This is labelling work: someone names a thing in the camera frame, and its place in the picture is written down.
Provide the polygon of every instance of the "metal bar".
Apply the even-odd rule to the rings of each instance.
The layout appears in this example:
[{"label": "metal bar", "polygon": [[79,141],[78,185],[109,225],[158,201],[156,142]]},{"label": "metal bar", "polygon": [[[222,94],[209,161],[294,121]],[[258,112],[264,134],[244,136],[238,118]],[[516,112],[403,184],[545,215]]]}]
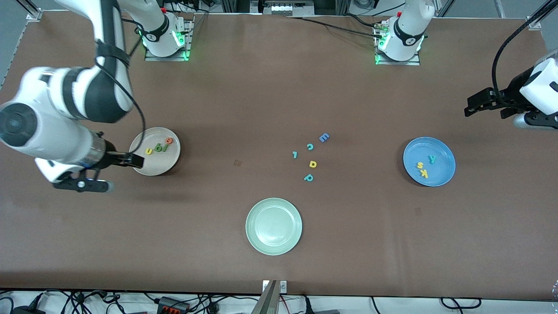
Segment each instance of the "metal bar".
[{"label": "metal bar", "polygon": [[[546,0],[546,1],[545,1],[538,9],[536,9],[536,10],[533,12],[533,14],[531,14],[530,16],[535,15],[535,13],[536,13],[538,10],[540,10],[540,9],[542,9],[543,7],[549,5],[552,1],[554,1],[554,0]],[[538,18],[537,18],[536,20],[534,20],[531,24],[529,24],[529,27],[533,26],[533,27],[536,28],[535,25],[539,24],[542,20],[544,20],[544,19],[545,19],[550,13],[552,13],[555,9],[556,9],[556,7],[554,7],[554,9],[552,9],[552,10],[546,12],[545,14],[541,15],[540,17],[538,17]]]},{"label": "metal bar", "polygon": [[506,15],[504,14],[504,7],[502,6],[502,1],[494,0],[494,5],[496,6],[496,12],[498,13],[498,17],[506,18]]},{"label": "metal bar", "polygon": [[39,7],[36,6],[33,1],[31,0],[16,0],[17,3],[19,3],[24,9],[25,11],[27,11],[27,13],[29,13],[29,16],[31,18],[39,18]]},{"label": "metal bar", "polygon": [[442,7],[442,9],[440,10],[440,12],[438,12],[438,17],[444,17],[446,16],[446,14],[448,13],[448,11],[451,9],[451,6],[453,6],[453,4],[455,3],[455,0],[448,0],[446,2],[446,4]]},{"label": "metal bar", "polygon": [[277,314],[280,292],[281,285],[279,281],[270,281],[259,298],[258,303],[254,306],[252,314]]}]

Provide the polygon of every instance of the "green plate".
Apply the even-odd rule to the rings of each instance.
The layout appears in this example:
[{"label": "green plate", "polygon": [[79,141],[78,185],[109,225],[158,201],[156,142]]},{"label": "green plate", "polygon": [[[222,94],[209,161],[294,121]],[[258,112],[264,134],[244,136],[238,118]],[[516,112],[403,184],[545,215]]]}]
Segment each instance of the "green plate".
[{"label": "green plate", "polygon": [[246,218],[246,236],[252,246],[266,255],[290,251],[302,235],[299,211],[282,198],[259,201]]}]

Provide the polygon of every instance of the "brown table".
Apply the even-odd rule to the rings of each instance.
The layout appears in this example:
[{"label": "brown table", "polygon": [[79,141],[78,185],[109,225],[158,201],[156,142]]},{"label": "brown table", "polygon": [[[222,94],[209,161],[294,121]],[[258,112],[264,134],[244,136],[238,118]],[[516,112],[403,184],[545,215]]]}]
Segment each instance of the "brown table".
[{"label": "brown table", "polygon": [[[185,147],[171,175],[112,167],[102,172],[112,194],[58,191],[32,158],[0,146],[0,286],[258,293],[275,278],[290,293],[551,298],[557,134],[515,129],[498,112],[463,116],[522,22],[433,20],[421,66],[380,66],[368,37],[278,16],[207,17],[189,62],[132,61],[148,127],[176,131]],[[93,54],[87,20],[45,12],[28,25],[0,101],[28,68],[91,66]],[[539,32],[521,33],[500,84],[544,54]],[[135,112],[86,124],[121,150],[140,131]],[[447,185],[405,173],[403,149],[419,136],[453,150]],[[244,232],[267,197],[291,201],[304,222],[282,256],[260,254]]]}]

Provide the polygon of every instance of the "blue plate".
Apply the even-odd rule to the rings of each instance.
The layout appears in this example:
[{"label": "blue plate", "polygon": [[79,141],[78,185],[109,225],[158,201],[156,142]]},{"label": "blue plate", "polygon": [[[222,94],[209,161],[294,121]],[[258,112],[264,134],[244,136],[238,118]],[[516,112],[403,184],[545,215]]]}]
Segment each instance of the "blue plate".
[{"label": "blue plate", "polygon": [[[434,164],[429,156],[436,156]],[[439,187],[451,180],[455,173],[455,158],[450,148],[432,137],[418,137],[412,140],[403,152],[403,165],[416,182],[427,187]],[[427,171],[428,178],[420,170]]]}]

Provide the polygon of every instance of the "velcro strap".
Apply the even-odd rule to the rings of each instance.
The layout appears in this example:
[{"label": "velcro strap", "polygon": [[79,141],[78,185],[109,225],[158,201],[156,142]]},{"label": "velcro strap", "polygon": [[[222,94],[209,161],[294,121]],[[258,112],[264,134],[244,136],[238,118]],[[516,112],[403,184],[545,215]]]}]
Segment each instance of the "velcro strap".
[{"label": "velcro strap", "polygon": [[98,39],[95,43],[97,44],[97,48],[95,51],[96,56],[103,56],[103,57],[111,56],[124,62],[126,67],[130,66],[130,56],[124,50],[114,45],[106,44],[102,42],[100,39]]}]

